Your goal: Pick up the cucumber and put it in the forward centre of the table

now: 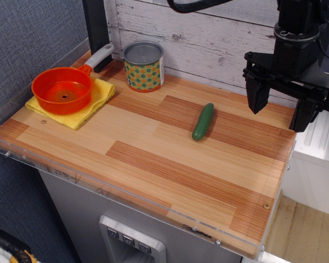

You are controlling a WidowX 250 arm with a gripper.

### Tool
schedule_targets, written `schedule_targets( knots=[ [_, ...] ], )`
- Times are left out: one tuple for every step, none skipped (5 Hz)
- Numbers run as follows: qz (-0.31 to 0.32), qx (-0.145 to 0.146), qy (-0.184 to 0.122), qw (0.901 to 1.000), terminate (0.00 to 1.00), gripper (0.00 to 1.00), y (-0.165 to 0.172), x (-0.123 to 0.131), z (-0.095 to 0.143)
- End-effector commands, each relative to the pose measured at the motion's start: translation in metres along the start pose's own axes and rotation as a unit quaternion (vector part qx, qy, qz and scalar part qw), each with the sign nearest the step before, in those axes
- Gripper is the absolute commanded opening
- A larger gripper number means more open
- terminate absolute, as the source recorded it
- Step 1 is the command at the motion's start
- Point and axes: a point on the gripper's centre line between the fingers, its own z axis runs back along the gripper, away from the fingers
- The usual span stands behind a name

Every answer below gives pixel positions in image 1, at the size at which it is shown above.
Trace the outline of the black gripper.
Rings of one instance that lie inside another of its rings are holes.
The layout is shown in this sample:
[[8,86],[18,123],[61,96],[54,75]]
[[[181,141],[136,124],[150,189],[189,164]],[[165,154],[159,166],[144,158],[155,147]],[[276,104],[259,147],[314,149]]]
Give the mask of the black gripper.
[[268,103],[270,89],[299,99],[289,126],[304,132],[318,111],[329,111],[329,76],[320,68],[329,58],[322,39],[277,38],[272,54],[248,52],[244,69],[248,105],[254,114]]

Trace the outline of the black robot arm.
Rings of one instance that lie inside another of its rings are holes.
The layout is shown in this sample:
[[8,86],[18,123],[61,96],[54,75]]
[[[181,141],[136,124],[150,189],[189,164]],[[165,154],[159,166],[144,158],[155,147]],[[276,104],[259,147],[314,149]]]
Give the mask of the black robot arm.
[[258,113],[271,89],[297,99],[289,129],[303,132],[318,113],[329,111],[329,1],[278,1],[272,54],[248,52],[243,71],[249,108]]

